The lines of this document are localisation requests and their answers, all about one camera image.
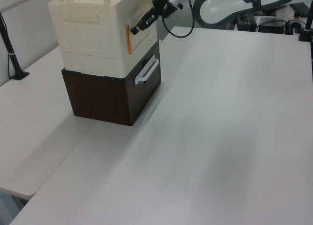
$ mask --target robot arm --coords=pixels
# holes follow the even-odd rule
[[[195,0],[193,6],[194,17],[197,22],[206,28],[223,25],[238,15],[252,13],[278,6],[310,0]],[[153,0],[152,8],[142,20],[132,28],[136,34],[148,28],[159,16],[165,18],[175,11],[182,9],[188,0]]]

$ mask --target white wall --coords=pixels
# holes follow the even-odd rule
[[[29,0],[2,13],[22,69],[58,45],[47,6],[50,1]],[[0,9],[7,6],[8,4],[0,5]],[[7,51],[0,37],[0,86],[7,81]]]

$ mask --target orange tag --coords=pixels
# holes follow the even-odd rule
[[[131,41],[131,31],[129,29],[129,25],[125,26],[125,33],[126,33],[126,44],[127,44],[127,52],[128,54],[133,54],[133,47]]]

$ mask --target black cable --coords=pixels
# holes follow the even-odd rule
[[[4,18],[3,18],[1,13],[0,13],[0,18],[1,18],[1,21],[3,22],[3,24],[4,24],[5,31],[8,32],[8,28],[6,27],[6,23],[5,23]]]
[[[8,76],[9,79],[11,80],[11,76],[10,76],[10,55],[8,54]]]
[[[164,27],[169,32],[169,34],[171,34],[172,36],[174,36],[176,38],[186,38],[186,37],[188,37],[192,33],[194,28],[195,28],[195,21],[196,20],[195,20],[194,8],[192,7],[191,0],[188,0],[188,2],[189,2],[190,9],[191,9],[191,15],[192,15],[192,27],[191,27],[190,32],[188,34],[184,35],[184,36],[179,36],[179,35],[176,35],[176,34],[172,33],[170,31],[170,29],[166,26],[166,23],[165,23],[165,20],[164,20],[164,13],[165,13],[166,6],[163,8],[163,11],[162,11],[162,22],[164,24]]]
[[[263,22],[263,23],[259,24],[258,26],[256,26],[256,28],[259,28],[260,26],[263,26],[263,25],[266,25],[266,24],[269,24],[269,23],[274,23],[274,22],[284,22],[285,24],[287,24],[287,21],[285,21],[285,20],[273,20],[273,21]]]
[[[8,33],[8,28],[7,28],[7,26],[6,26],[6,23],[5,23],[4,18],[3,18],[3,16],[2,16],[1,13],[0,13],[0,20],[1,20],[1,21],[3,22],[3,24],[4,24],[6,33]],[[9,77],[9,79],[11,80],[11,76],[10,76],[10,55],[9,55],[9,54],[8,54],[8,77]]]
[[[301,22],[301,23],[303,23],[303,24],[306,24],[306,23],[304,23],[303,21],[300,21],[300,20],[290,20],[290,21],[288,21],[288,22],[293,22],[293,21]]]

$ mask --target vented panel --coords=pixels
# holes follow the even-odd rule
[[[107,50],[111,47],[108,30],[103,25],[64,22],[64,41],[70,46]]]

